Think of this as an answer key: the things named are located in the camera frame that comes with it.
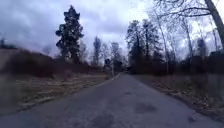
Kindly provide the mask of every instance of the tree trunk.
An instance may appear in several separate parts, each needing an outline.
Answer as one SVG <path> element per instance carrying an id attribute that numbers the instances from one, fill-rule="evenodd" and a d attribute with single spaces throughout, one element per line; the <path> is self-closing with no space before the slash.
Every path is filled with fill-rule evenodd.
<path id="1" fill-rule="evenodd" d="M 163 43 L 164 43 L 164 48 L 165 48 L 165 59 L 166 59 L 166 73 L 168 74 L 169 73 L 169 60 L 168 60 L 168 50 L 167 50 L 167 47 L 166 47 L 166 40 L 165 40 L 165 36 L 164 36 L 164 33 L 163 33 L 163 29 L 162 29 L 162 26 L 161 26 L 161 23 L 160 23 L 160 19 L 155 11 L 155 14 L 156 14 L 156 18 L 157 18 L 157 22 L 158 22 L 158 25 L 159 25 L 159 29 L 162 33 L 162 37 L 163 37 Z"/>
<path id="2" fill-rule="evenodd" d="M 149 38 L 148 38 L 148 28 L 146 28 L 146 33 L 145 33 L 145 43 L 146 43 L 146 59 L 149 59 Z"/>
<path id="3" fill-rule="evenodd" d="M 202 32 L 202 28 L 201 28 L 201 24 L 200 24 L 199 21 L 198 21 L 198 17 L 196 17 L 196 22 L 197 22 L 197 24 L 198 24 L 198 28 L 199 28 L 199 31 L 200 31 L 200 34 L 201 34 L 201 39 L 204 40 L 203 32 Z"/>
<path id="4" fill-rule="evenodd" d="M 213 26 L 213 23 L 212 23 L 212 17 L 209 17 L 209 21 L 210 21 L 210 24 L 211 24 L 211 27 L 213 28 L 212 29 L 212 33 L 213 33 L 213 37 L 214 37 L 214 41 L 215 41 L 215 51 L 218 51 L 218 43 L 217 43 L 217 38 L 216 38 L 216 34 L 215 34 L 215 29 L 214 29 L 214 26 Z"/>
<path id="5" fill-rule="evenodd" d="M 209 11 L 211 12 L 212 18 L 216 24 L 222 42 L 222 47 L 224 48 L 224 24 L 222 22 L 222 18 L 220 17 L 219 12 L 216 9 L 212 0 L 205 0 L 205 3 L 208 6 Z"/>
<path id="6" fill-rule="evenodd" d="M 189 26 L 188 26 L 188 23 L 186 22 L 186 19 L 182 19 L 182 24 L 183 24 L 183 29 L 184 29 L 184 31 L 186 32 L 186 35 L 187 35 L 190 58 L 192 58 L 193 47 L 192 47 L 192 42 L 191 42 L 191 37 L 190 37 L 190 32 L 189 32 Z"/>

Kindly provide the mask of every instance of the paved path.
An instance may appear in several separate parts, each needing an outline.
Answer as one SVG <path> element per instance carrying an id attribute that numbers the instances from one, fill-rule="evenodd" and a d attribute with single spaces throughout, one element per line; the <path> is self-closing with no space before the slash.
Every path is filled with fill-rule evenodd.
<path id="1" fill-rule="evenodd" d="M 0 118 L 0 128 L 224 128 L 130 76 Z"/>

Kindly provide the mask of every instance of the evergreen tree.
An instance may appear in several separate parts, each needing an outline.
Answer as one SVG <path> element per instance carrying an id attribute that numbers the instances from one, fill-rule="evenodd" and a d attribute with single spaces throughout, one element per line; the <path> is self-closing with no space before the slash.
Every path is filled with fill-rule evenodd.
<path id="1" fill-rule="evenodd" d="M 74 63 L 79 63 L 79 39 L 82 34 L 83 27 L 79 23 L 80 13 L 77 13 L 73 6 L 68 12 L 64 12 L 65 24 L 59 26 L 56 35 L 61 39 L 56 46 L 61 50 L 63 58 L 69 58 Z"/>
<path id="2" fill-rule="evenodd" d="M 100 55 L 101 55 L 101 40 L 100 40 L 100 38 L 95 37 L 93 46 L 94 46 L 94 53 L 93 53 L 92 64 L 94 66 L 99 66 Z"/>

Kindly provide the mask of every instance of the cloud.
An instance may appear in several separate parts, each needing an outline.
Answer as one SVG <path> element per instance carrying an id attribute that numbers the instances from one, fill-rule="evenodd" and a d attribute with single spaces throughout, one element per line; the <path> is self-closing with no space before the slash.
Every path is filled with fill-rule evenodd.
<path id="1" fill-rule="evenodd" d="M 52 46 L 52 52 L 57 53 L 55 31 L 64 23 L 63 12 L 72 4 L 81 13 L 83 40 L 87 46 L 92 46 L 95 36 L 108 43 L 124 42 L 129 21 L 147 16 L 140 3 L 135 0 L 2 0 L 0 36 L 34 51 Z"/>

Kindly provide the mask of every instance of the dirt shoulder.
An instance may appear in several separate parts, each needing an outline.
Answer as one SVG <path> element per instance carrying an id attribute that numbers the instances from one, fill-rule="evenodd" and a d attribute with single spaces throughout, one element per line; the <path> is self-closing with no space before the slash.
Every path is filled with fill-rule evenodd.
<path id="1" fill-rule="evenodd" d="M 105 74 L 72 74 L 67 77 L 1 77 L 0 116 L 75 94 L 102 83 Z"/>
<path id="2" fill-rule="evenodd" d="M 197 112 L 224 123 L 224 104 L 207 92 L 196 91 L 195 83 L 188 76 L 134 77 L 150 87 L 183 101 Z"/>

